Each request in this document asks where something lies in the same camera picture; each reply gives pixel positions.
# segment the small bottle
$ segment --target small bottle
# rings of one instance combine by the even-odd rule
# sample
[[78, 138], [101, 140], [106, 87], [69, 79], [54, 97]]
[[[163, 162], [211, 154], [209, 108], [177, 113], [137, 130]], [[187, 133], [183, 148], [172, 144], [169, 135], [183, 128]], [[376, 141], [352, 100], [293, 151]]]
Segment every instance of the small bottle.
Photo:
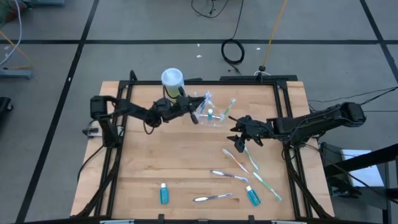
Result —
[[166, 188], [166, 183], [161, 183], [160, 184], [160, 203], [162, 205], [165, 205], [169, 203], [169, 190]]
[[256, 192], [250, 186], [247, 186], [246, 190], [248, 192], [248, 197], [250, 198], [250, 201], [254, 206], [261, 204], [261, 201]]
[[211, 121], [213, 119], [213, 109], [208, 109], [207, 114], [209, 121]]

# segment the black floor line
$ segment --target black floor line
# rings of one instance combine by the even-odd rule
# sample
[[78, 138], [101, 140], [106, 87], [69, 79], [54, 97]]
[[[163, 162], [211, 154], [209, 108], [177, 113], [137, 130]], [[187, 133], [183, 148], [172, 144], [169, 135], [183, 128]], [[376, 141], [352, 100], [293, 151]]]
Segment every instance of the black floor line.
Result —
[[[168, 40], [85, 40], [84, 44], [222, 44], [224, 39], [168, 39]], [[239, 39], [242, 44], [267, 44], [268, 39]], [[79, 44], [80, 40], [22, 40], [21, 44]], [[398, 40], [300, 40], [275, 39], [272, 44], [303, 44], [303, 45], [368, 45], [398, 44]]]
[[368, 7], [368, 4], [366, 4], [365, 0], [359, 0], [359, 1], [361, 2], [361, 5], [363, 7], [363, 10], [365, 11], [366, 17], [368, 18], [369, 23], [371, 24], [374, 35], [376, 35], [377, 40], [380, 41], [381, 49], [384, 53], [384, 56], [386, 57], [388, 65], [390, 66], [392, 74], [394, 75], [394, 77], [396, 78], [396, 80], [398, 82], [398, 68], [394, 61], [394, 58], [392, 57], [392, 55], [386, 45], [386, 42], [384, 41], [383, 36], [381, 35], [380, 30], [376, 25], [376, 21], [374, 20], [374, 18], [372, 16], [372, 13]]
[[16, 219], [16, 223], [23, 223], [25, 221], [27, 212], [29, 211], [30, 203], [32, 202], [32, 199], [33, 199], [37, 184], [38, 184], [39, 179], [40, 179], [40, 175], [41, 175], [41, 173], [43, 171], [44, 163], [45, 163], [45, 160], [46, 160], [47, 155], [49, 153], [51, 142], [52, 142], [52, 139], [54, 137], [55, 130], [57, 129], [57, 125], [58, 125], [58, 122], [59, 122], [60, 117], [61, 117], [63, 106], [65, 104], [65, 100], [67, 99], [69, 88], [70, 88], [70, 85], [71, 85], [71, 83], [73, 81], [73, 76], [75, 75], [77, 65], [79, 63], [79, 59], [80, 59], [80, 56], [81, 56], [81, 51], [83, 50], [83, 47], [84, 47], [84, 42], [85, 42], [85, 40], [87, 38], [88, 31], [90, 30], [91, 23], [93, 22], [93, 18], [94, 18], [94, 15], [95, 15], [95, 12], [96, 12], [96, 9], [97, 9], [97, 6], [98, 6], [98, 2], [99, 2], [99, 0], [94, 0], [93, 6], [91, 7], [91, 11], [90, 11], [90, 14], [88, 16], [88, 19], [87, 19], [85, 28], [83, 30], [83, 33], [81, 35], [81, 39], [80, 39], [79, 45], [77, 47], [75, 57], [73, 58], [72, 64], [71, 64], [69, 72], [68, 72], [68, 76], [65, 79], [65, 84], [63, 86], [60, 99], [58, 101], [57, 107], [56, 107], [55, 112], [54, 112], [54, 116], [53, 116], [53, 118], [51, 120], [49, 131], [47, 132], [47, 136], [45, 137], [43, 148], [42, 148], [42, 150], [40, 152], [40, 156], [39, 156], [39, 159], [38, 159], [38, 161], [36, 163], [36, 167], [34, 169], [32, 178], [30, 179], [29, 186], [28, 186], [27, 191], [25, 193], [25, 197], [24, 197], [24, 200], [22, 202], [21, 208], [19, 209], [19, 213], [18, 213], [18, 216], [17, 216], [17, 219]]

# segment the yellow cable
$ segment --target yellow cable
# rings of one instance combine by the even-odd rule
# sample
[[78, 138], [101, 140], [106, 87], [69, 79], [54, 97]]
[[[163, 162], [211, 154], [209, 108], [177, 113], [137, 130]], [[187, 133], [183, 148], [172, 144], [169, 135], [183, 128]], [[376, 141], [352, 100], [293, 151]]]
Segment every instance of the yellow cable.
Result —
[[[15, 44], [0, 30], [0, 34], [13, 46], [15, 47]], [[32, 61], [31, 59], [25, 54], [25, 52], [23, 52], [19, 47], [16, 48], [19, 53], [21, 53], [28, 61], [29, 61], [29, 65], [28, 66], [16, 66], [16, 67], [11, 67], [8, 69], [29, 69], [32, 67]]]
[[286, 6], [286, 0], [284, 0], [282, 8], [279, 11], [279, 15], [278, 15], [278, 18], [276, 19], [276, 22], [275, 22], [275, 25], [274, 25], [274, 29], [272, 30], [271, 37], [269, 38], [269, 41], [268, 41], [266, 57], [264, 59], [264, 63], [262, 64], [262, 66], [264, 66], [264, 67], [266, 66], [266, 63], [267, 63], [268, 53], [269, 53], [269, 49], [271, 47], [272, 38], [274, 37], [274, 33], [275, 33], [276, 28], [278, 27], [278, 23], [280, 21], [280, 18], [282, 17], [282, 13], [285, 10], [285, 6]]

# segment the wooden tabletop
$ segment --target wooden tabletop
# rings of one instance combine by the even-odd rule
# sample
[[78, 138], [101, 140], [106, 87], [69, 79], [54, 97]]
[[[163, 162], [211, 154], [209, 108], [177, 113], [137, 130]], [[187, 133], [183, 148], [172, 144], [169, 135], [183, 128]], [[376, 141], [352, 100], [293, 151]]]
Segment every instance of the wooden tabletop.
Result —
[[[117, 88], [118, 82], [104, 82], [100, 94], [116, 96]], [[265, 121], [267, 118], [277, 117], [271, 86], [187, 85], [186, 89], [190, 95], [193, 95], [193, 92], [203, 95], [210, 91], [218, 108], [227, 108], [231, 99], [235, 98], [236, 103], [230, 111], [230, 115], [235, 118], [249, 114], [253, 119]], [[308, 114], [303, 83], [288, 82], [288, 89], [293, 115], [296, 117]], [[153, 102], [161, 97], [160, 85], [135, 85], [131, 101], [150, 108]], [[280, 97], [284, 108], [282, 91]], [[259, 165], [257, 173], [282, 197], [282, 201], [278, 202], [253, 175], [245, 174], [232, 159], [221, 152], [223, 148], [229, 150], [249, 171], [254, 170], [247, 155], [235, 150], [233, 142], [226, 138], [234, 135], [229, 131], [234, 125], [235, 122], [231, 120], [227, 120], [225, 126], [216, 128], [194, 125], [186, 114], [169, 124], [161, 125], [151, 135], [147, 135], [143, 130], [142, 121], [129, 117], [113, 218], [156, 219], [158, 214], [164, 214], [166, 219], [247, 220], [248, 215], [254, 215], [256, 220], [293, 220], [286, 163], [281, 157], [282, 144], [273, 139], [262, 140], [263, 147], [253, 141], [246, 143]], [[310, 140], [309, 144], [317, 146], [315, 140]], [[85, 159], [101, 145], [101, 138], [89, 140]], [[105, 150], [102, 150], [83, 169], [72, 215], [78, 213], [98, 189], [104, 155]], [[301, 149], [301, 155], [308, 189], [325, 211], [333, 215], [318, 151], [306, 147]], [[211, 169], [247, 177], [249, 183], [211, 174]], [[168, 205], [161, 205], [159, 202], [159, 189], [163, 182], [169, 189]], [[249, 201], [245, 189], [248, 185], [262, 200], [260, 206], [254, 207]], [[197, 197], [226, 193], [233, 193], [233, 196], [207, 202], [193, 202]], [[297, 195], [301, 216], [305, 216], [299, 190]], [[107, 200], [108, 192], [104, 195], [103, 205], [106, 205]], [[105, 213], [106, 206], [102, 208], [102, 213]]]

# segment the floor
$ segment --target floor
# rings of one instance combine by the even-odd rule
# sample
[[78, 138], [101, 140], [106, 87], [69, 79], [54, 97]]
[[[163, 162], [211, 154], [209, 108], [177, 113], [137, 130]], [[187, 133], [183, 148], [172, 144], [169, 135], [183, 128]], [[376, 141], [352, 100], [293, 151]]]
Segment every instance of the floor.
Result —
[[[195, 0], [206, 13], [210, 3], [205, 3]], [[215, 19], [198, 17], [189, 0], [67, 0], [64, 7], [38, 7], [23, 14], [21, 49], [34, 63], [34, 78], [0, 80], [0, 96], [12, 98], [15, 107], [0, 130], [0, 223], [16, 221], [40, 153], [45, 157], [47, 152], [37, 188], [34, 193], [28, 190], [33, 198], [29, 209], [25, 207], [25, 221], [68, 217], [86, 146], [81, 130], [90, 120], [89, 99], [102, 81], [126, 79], [130, 69], [140, 80], [158, 80], [169, 67], [181, 69], [185, 78], [235, 75], [228, 72], [231, 67], [221, 57], [220, 43], [232, 36], [240, 3], [230, 0]], [[223, 4], [215, 1], [215, 12]], [[243, 75], [252, 75], [262, 63], [281, 5], [273, 0], [244, 2], [235, 37], [244, 43], [245, 59], [238, 65]], [[267, 72], [297, 75], [313, 100], [397, 86], [398, 71], [391, 60], [398, 58], [397, 7], [397, 1], [288, 0]], [[2, 31], [17, 39], [17, 21]], [[4, 54], [6, 47], [2, 40]], [[239, 57], [232, 45], [226, 53]], [[7, 66], [24, 63], [14, 54]], [[364, 109], [398, 110], [397, 97], [398, 92], [392, 92]], [[362, 127], [336, 128], [322, 141], [372, 150], [396, 143], [397, 113], [367, 116]], [[395, 164], [389, 167], [390, 187], [397, 187]], [[384, 178], [383, 166], [380, 172]], [[333, 205], [339, 218], [382, 222], [380, 209], [358, 201], [333, 198]], [[397, 222], [398, 208], [392, 206]]]

